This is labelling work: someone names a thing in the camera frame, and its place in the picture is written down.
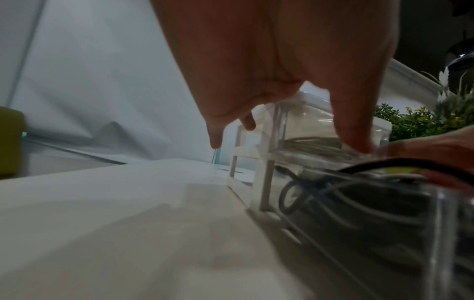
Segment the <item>clear plastic box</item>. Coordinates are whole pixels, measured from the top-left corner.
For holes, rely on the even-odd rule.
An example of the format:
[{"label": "clear plastic box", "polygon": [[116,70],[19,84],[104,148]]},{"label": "clear plastic box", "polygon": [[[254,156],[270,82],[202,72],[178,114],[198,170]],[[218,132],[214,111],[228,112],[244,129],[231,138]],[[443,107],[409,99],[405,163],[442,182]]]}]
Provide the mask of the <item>clear plastic box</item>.
[{"label": "clear plastic box", "polygon": [[[273,152],[301,152],[346,163],[364,158],[341,143],[328,101],[299,92],[290,100],[276,104],[275,109]],[[372,143],[376,147],[388,143],[391,131],[390,122],[374,118]]]},{"label": "clear plastic box", "polygon": [[415,175],[374,179],[287,159],[275,162],[270,207],[367,299],[474,299],[472,199]]}]

